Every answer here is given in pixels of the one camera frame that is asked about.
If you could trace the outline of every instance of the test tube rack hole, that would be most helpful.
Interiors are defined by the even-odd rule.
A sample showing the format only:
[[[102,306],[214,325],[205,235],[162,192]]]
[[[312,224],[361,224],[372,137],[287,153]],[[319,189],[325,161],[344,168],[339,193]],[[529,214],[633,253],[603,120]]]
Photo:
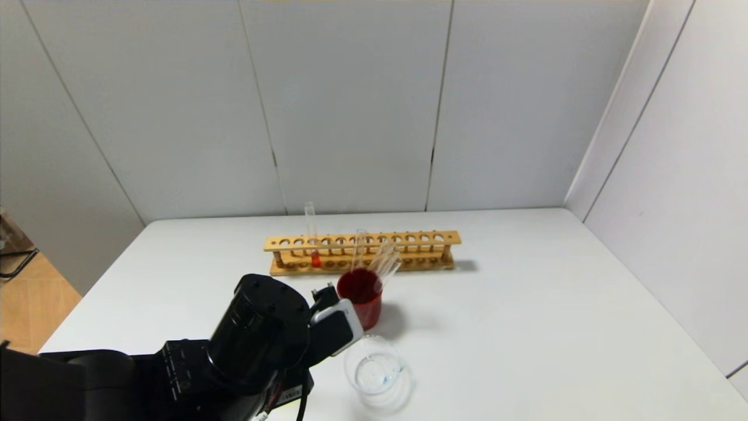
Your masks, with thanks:
[[[307,235],[268,237],[265,251],[273,253],[271,276],[343,273],[351,267],[355,234],[317,235],[313,244]],[[364,263],[371,260],[384,242],[396,244],[400,251],[400,271],[452,270],[452,246],[461,244],[457,231],[370,232],[364,245]],[[321,267],[310,264],[312,251],[318,250]]]

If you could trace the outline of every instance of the red plastic cup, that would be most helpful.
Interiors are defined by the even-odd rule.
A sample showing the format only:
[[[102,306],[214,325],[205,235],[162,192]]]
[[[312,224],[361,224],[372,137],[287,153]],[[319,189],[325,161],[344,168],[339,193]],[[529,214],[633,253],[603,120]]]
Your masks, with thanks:
[[[371,270],[359,267],[345,272],[337,281],[337,294],[353,303],[364,330],[379,321],[381,314],[381,282]]]

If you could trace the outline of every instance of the test tube with red liquid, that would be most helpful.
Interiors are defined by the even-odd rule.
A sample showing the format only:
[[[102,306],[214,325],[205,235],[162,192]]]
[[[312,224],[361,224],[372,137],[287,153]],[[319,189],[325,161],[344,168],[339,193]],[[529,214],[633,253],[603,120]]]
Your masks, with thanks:
[[[317,245],[317,224],[314,220],[314,203],[307,202],[304,204],[304,216],[307,220],[307,236],[309,237],[309,244]],[[322,261],[319,259],[319,250],[312,250],[312,267],[322,267]]]

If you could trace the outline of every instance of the wall seam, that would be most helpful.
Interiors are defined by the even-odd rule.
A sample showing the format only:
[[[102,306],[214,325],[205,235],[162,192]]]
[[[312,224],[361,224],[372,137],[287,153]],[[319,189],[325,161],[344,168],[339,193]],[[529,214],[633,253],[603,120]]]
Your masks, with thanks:
[[[688,12],[686,12],[686,18],[683,19],[683,24],[681,25],[680,30],[678,30],[678,36],[675,37],[675,42],[673,43],[672,48],[670,49],[670,52],[668,52],[667,54],[667,58],[665,59],[665,64],[662,66],[662,70],[660,70],[660,74],[657,75],[657,80],[654,81],[654,86],[652,87],[652,90],[649,92],[649,96],[647,96],[647,100],[644,102],[644,106],[642,107],[642,110],[639,112],[639,115],[637,116],[637,120],[634,123],[634,126],[631,128],[631,132],[629,132],[628,137],[626,138],[626,142],[624,142],[623,147],[621,148],[621,151],[618,153],[618,156],[616,157],[616,160],[613,161],[613,165],[610,167],[610,171],[607,173],[607,176],[605,176],[605,181],[603,181],[602,186],[600,186],[600,190],[598,190],[598,193],[595,195],[595,199],[592,201],[592,204],[589,206],[587,213],[584,215],[584,218],[582,219],[582,223],[585,223],[587,221],[587,218],[589,218],[589,215],[592,213],[592,209],[595,208],[595,205],[597,204],[598,199],[600,198],[600,195],[602,194],[603,190],[605,190],[605,186],[607,185],[608,180],[610,180],[610,176],[616,170],[616,166],[618,165],[618,162],[621,160],[621,156],[623,156],[623,153],[626,150],[626,147],[628,146],[629,141],[631,141],[631,137],[634,135],[634,132],[637,130],[637,127],[639,126],[639,122],[642,120],[642,116],[644,115],[644,112],[647,110],[647,106],[649,106],[649,101],[652,99],[652,96],[655,94],[655,91],[657,90],[657,86],[660,84],[660,80],[662,79],[662,75],[665,74],[665,69],[667,69],[667,65],[670,63],[670,58],[672,57],[672,54],[675,51],[675,48],[678,46],[678,42],[681,40],[681,35],[683,34],[683,30],[686,28],[686,24],[688,23],[688,19],[691,16],[691,11],[693,10],[693,6],[695,5],[695,3],[696,3],[696,0],[693,0],[691,2],[691,6],[689,6]]]
[[[236,0],[236,4],[239,6],[239,17],[242,19],[242,28],[244,29],[244,39],[247,43],[247,52],[249,53],[249,63],[252,66],[252,73],[254,76],[254,85],[257,89],[257,96],[260,99],[260,109],[263,111],[263,121],[265,121],[265,131],[268,135],[268,145],[270,145],[271,159],[273,165],[275,165],[275,178],[278,180],[278,189],[280,190],[280,199],[283,201],[283,209],[288,213],[288,203],[286,203],[286,194],[283,193],[283,182],[281,181],[281,172],[278,170],[278,156],[273,148],[273,141],[270,136],[270,124],[268,124],[268,115],[265,112],[265,102],[263,101],[263,93],[260,90],[260,77],[257,75],[257,69],[254,68],[254,57],[252,56],[252,47],[249,44],[249,30],[247,29],[247,23],[244,19],[244,11],[242,9],[242,0]]]
[[[41,33],[37,29],[37,25],[36,23],[34,23],[34,20],[31,18],[31,14],[28,12],[28,8],[26,8],[25,1],[21,0],[19,1],[19,3],[21,4],[21,8],[23,8],[23,13],[25,13],[26,19],[28,19],[29,23],[31,23],[31,27],[34,29],[34,33],[36,34],[37,39],[39,40],[39,44],[42,46],[42,50],[44,50],[44,55],[46,55],[47,60],[49,60],[49,63],[52,65],[52,69],[55,71],[55,75],[57,75],[57,79],[62,84],[62,88],[65,90],[65,94],[70,99],[70,102],[72,103],[73,108],[76,111],[76,114],[78,114],[78,117],[81,119],[81,122],[83,123],[83,127],[86,128],[86,132],[88,132],[88,135],[91,137],[93,144],[96,146],[96,149],[99,151],[99,154],[101,154],[102,159],[104,159],[104,163],[106,163],[106,166],[107,168],[109,168],[111,175],[116,180],[117,185],[120,187],[120,190],[122,190],[122,194],[125,195],[127,202],[130,203],[130,206],[132,207],[132,210],[135,212],[135,215],[138,216],[138,219],[140,220],[141,224],[143,225],[143,227],[145,227],[146,223],[143,220],[143,217],[140,215],[140,212],[138,212],[138,209],[135,207],[135,204],[132,203],[132,199],[130,198],[129,194],[127,194],[127,190],[125,190],[125,187],[122,185],[122,181],[120,181],[120,178],[117,176],[117,173],[114,172],[114,169],[111,167],[111,164],[109,160],[106,158],[106,155],[104,155],[104,151],[101,149],[101,146],[96,140],[94,133],[91,131],[91,128],[88,126],[88,123],[86,122],[85,118],[83,118],[83,114],[81,113],[81,110],[78,107],[76,100],[73,98],[73,95],[70,93],[70,89],[67,88],[65,81],[62,79],[60,70],[57,68],[55,61],[52,60],[52,55],[49,54],[49,50],[47,49],[46,45],[44,44],[44,41],[42,40]]]
[[[727,378],[730,378],[734,375],[736,375],[740,370],[746,368],[748,366],[748,360],[745,363],[740,364],[736,369],[732,370],[730,373],[727,374]]]
[[[631,49],[629,50],[628,56],[626,57],[626,61],[624,62],[623,67],[621,68],[621,73],[619,74],[618,80],[616,81],[616,84],[613,86],[613,92],[610,93],[610,98],[608,98],[608,102],[607,102],[607,105],[605,106],[605,110],[603,111],[603,115],[600,117],[600,121],[598,122],[598,126],[595,128],[595,132],[592,134],[592,138],[589,141],[587,150],[585,151],[584,156],[582,157],[582,160],[579,162],[579,168],[577,168],[577,174],[574,175],[574,178],[571,180],[571,184],[569,184],[568,190],[566,191],[566,197],[564,198],[563,205],[562,205],[564,208],[566,208],[566,205],[568,204],[569,196],[571,195],[571,191],[574,190],[574,187],[579,181],[581,173],[584,170],[584,166],[587,164],[587,161],[589,160],[590,152],[597,144],[600,130],[605,124],[606,118],[610,114],[610,108],[613,106],[613,103],[616,100],[616,96],[620,91],[623,79],[626,77],[626,73],[628,72],[628,69],[631,65],[631,60],[634,57],[634,54],[636,52],[637,46],[639,45],[639,42],[641,41],[642,33],[645,31],[649,17],[652,14],[652,8],[654,7],[653,4],[655,3],[655,1],[658,1],[658,0],[651,0],[647,4],[647,9],[644,12],[644,16],[642,16],[642,22],[639,24],[639,30],[637,31],[637,35],[636,37],[634,37],[634,42],[631,44]]]
[[[447,77],[447,56],[450,52],[450,37],[452,36],[452,18],[455,14],[455,0],[450,5],[450,20],[447,23],[447,42],[444,46],[444,62],[441,65],[441,84],[439,85],[439,102],[436,106],[436,123],[434,125],[434,142],[431,146],[431,165],[429,166],[429,182],[426,185],[426,203],[423,205],[423,211],[429,210],[429,195],[431,194],[431,177],[434,174],[434,157],[436,155],[436,136],[439,131],[439,117],[441,115],[441,100],[444,93],[444,79]]]

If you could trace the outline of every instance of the cable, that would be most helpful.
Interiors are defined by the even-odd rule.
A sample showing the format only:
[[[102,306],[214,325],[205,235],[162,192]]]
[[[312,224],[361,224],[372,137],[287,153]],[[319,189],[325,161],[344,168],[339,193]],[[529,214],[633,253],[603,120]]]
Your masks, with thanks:
[[[306,370],[304,381],[301,383],[301,404],[298,406],[296,421],[304,419],[304,411],[307,410],[307,396],[309,395],[309,370]]]
[[[319,307],[319,301],[315,301],[314,304],[309,308],[309,314],[314,315],[314,313],[317,312],[317,307]]]
[[[267,419],[268,419],[268,413],[263,411],[257,414],[254,418],[252,418],[251,421],[265,421]]]
[[[265,403],[264,407],[264,412],[266,412],[267,414],[270,414],[270,411],[272,411],[273,407],[275,406],[275,402],[277,402],[278,398],[281,397],[281,392],[283,392],[283,380],[285,377],[286,372],[278,375],[278,379],[275,381],[275,387],[272,387],[270,393],[268,394],[268,400]]]

